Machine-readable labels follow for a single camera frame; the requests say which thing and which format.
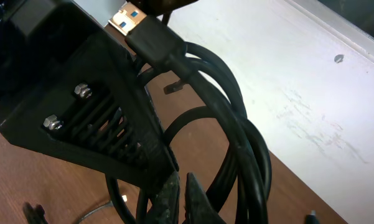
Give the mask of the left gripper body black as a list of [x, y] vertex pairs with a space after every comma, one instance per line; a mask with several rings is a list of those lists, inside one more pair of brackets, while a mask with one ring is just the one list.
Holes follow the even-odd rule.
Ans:
[[0, 98], [108, 33], [74, 1], [0, 0]]

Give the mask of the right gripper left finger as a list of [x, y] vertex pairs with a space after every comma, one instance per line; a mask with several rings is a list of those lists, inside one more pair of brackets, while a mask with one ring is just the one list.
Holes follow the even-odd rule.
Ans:
[[155, 195], [145, 223], [178, 224], [179, 222], [180, 178], [173, 172], [165, 181], [161, 191]]

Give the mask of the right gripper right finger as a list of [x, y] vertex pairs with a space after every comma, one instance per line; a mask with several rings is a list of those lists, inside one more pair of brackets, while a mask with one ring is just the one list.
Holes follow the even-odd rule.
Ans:
[[185, 188], [185, 223], [225, 224], [212, 208], [201, 184], [191, 172], [187, 174]]

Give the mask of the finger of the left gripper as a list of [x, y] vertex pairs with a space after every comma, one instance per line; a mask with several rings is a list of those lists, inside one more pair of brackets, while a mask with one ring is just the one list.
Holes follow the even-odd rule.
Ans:
[[39, 76], [0, 99], [0, 133], [11, 144], [138, 187], [160, 187], [175, 171], [131, 56], [107, 33]]

